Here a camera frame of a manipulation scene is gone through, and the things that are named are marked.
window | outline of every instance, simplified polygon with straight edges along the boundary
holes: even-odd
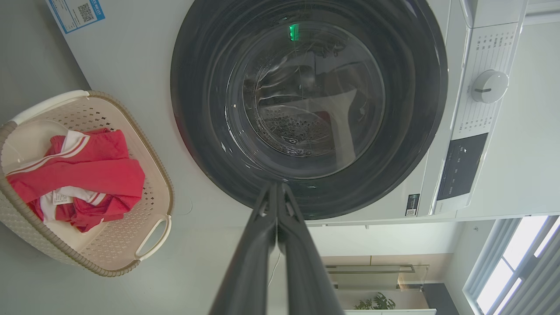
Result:
[[[557,235],[558,216],[498,220],[465,286],[481,315],[498,315]]]

basket handle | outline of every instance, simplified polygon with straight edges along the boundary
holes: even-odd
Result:
[[[90,94],[87,91],[77,90],[77,91],[71,91],[71,92],[67,92],[67,93],[57,95],[53,98],[50,98],[48,100],[44,100],[41,103],[38,103],[37,105],[24,110],[23,112],[21,112],[17,116],[15,116],[12,119],[12,121],[14,121],[18,125],[20,125],[22,122],[24,122],[24,121],[26,121],[30,118],[33,118],[34,116],[37,116],[37,115],[42,114],[42,113],[44,113],[48,110],[51,110],[51,109],[54,109],[54,108],[57,108],[59,106],[64,105],[69,100],[76,99],[76,98],[81,98],[81,97],[84,97],[84,96],[87,97],[87,96],[90,96]]]
[[[147,251],[144,255],[140,255],[139,254],[140,250],[142,249],[142,247],[144,247],[145,243],[148,241],[148,238],[150,238],[152,233],[156,230],[156,227],[163,221],[165,221],[165,231],[163,235],[160,237],[160,240],[158,240],[157,243],[152,248],[150,248],[150,250]],[[143,261],[149,256],[153,255],[155,252],[157,252],[157,250],[160,249],[160,247],[165,243],[165,240],[167,240],[167,237],[169,236],[169,232],[171,232],[171,216],[165,215],[164,219],[161,219],[156,224],[154,224],[150,233],[146,236],[146,238],[144,238],[144,241],[142,242],[142,244],[140,244],[140,246],[136,250],[136,253],[134,253],[135,258],[139,261]]]

green leaves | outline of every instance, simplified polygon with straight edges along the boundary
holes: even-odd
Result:
[[[373,302],[371,299],[365,301],[360,300],[360,304],[354,305],[354,309],[395,309],[395,302],[388,299],[381,292],[377,292]]]

cabinet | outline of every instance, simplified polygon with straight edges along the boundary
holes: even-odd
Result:
[[[370,311],[349,309],[346,315],[435,315],[436,309],[373,309]]]

front-loading washing machine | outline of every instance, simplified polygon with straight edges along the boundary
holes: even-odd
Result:
[[[153,143],[174,218],[199,227],[243,226],[270,180],[292,187],[310,224],[453,216],[470,200],[526,6],[47,1],[91,87]]]

